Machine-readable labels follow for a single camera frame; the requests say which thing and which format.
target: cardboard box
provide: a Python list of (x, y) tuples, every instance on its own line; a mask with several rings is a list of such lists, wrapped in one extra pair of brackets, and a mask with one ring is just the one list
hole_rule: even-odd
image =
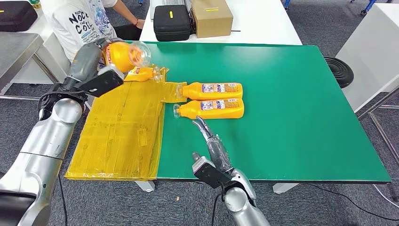
[(233, 14), (225, 0), (192, 0), (197, 37), (230, 35)]

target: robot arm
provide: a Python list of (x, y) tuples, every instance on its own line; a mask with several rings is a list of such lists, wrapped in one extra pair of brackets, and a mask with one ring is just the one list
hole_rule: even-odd
[(213, 188), (223, 186), (224, 202), (238, 226), (270, 226), (263, 213), (256, 207), (256, 194), (243, 172), (235, 169), (218, 135), (214, 135), (205, 121), (197, 116), (193, 121), (204, 136), (211, 161), (193, 153), (194, 175)]
[(87, 94), (96, 97), (123, 84), (124, 74), (110, 65), (97, 71), (102, 49), (120, 40), (85, 44), (63, 84), (39, 101), (39, 121), (9, 171), (0, 179), (0, 225), (44, 226), (58, 172)]

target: plastic bottle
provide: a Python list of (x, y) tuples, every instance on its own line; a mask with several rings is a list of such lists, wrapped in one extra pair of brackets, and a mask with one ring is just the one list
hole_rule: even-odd
[(244, 115), (244, 102), (241, 98), (220, 100), (192, 100), (185, 105), (173, 105), (175, 118), (180, 116), (195, 119), (238, 119)]
[(135, 67), (129, 71), (125, 81), (147, 81), (149, 79), (154, 79), (155, 81), (162, 80), (159, 67)]
[(240, 83), (193, 82), (187, 86), (177, 87), (177, 96), (188, 97), (191, 100), (242, 98), (242, 85)]
[(33, 8), (41, 8), (40, 0), (29, 0), (29, 3)]
[(127, 73), (135, 67), (147, 67), (151, 61), (151, 52), (142, 41), (132, 44), (118, 41), (103, 50), (103, 60), (105, 65), (114, 64), (121, 72)]

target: robot finger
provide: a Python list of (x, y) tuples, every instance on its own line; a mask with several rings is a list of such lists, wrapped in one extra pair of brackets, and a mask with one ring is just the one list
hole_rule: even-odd
[(198, 159), (200, 159), (202, 156), (196, 152), (192, 153), (192, 159), (194, 160), (194, 162), (196, 162)]
[(208, 141), (210, 135), (208, 134), (208, 131), (204, 128), (204, 126), (195, 120), (193, 120), (192, 123), (198, 127), (198, 129), (201, 131), (202, 135), (204, 136), (205, 140)]
[(199, 116), (197, 116), (197, 120), (201, 122), (201, 124), (204, 126), (205, 130), (208, 132), (210, 137), (213, 137), (214, 134), (211, 130), (211, 128), (208, 126), (208, 124)]

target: green tabletop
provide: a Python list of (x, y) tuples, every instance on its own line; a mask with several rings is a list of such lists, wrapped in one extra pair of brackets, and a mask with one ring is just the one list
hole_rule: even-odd
[[(241, 119), (207, 120), (251, 180), (391, 181), (316, 46), (149, 42), (168, 81), (239, 82)], [(159, 179), (194, 179), (201, 133), (166, 104)]]

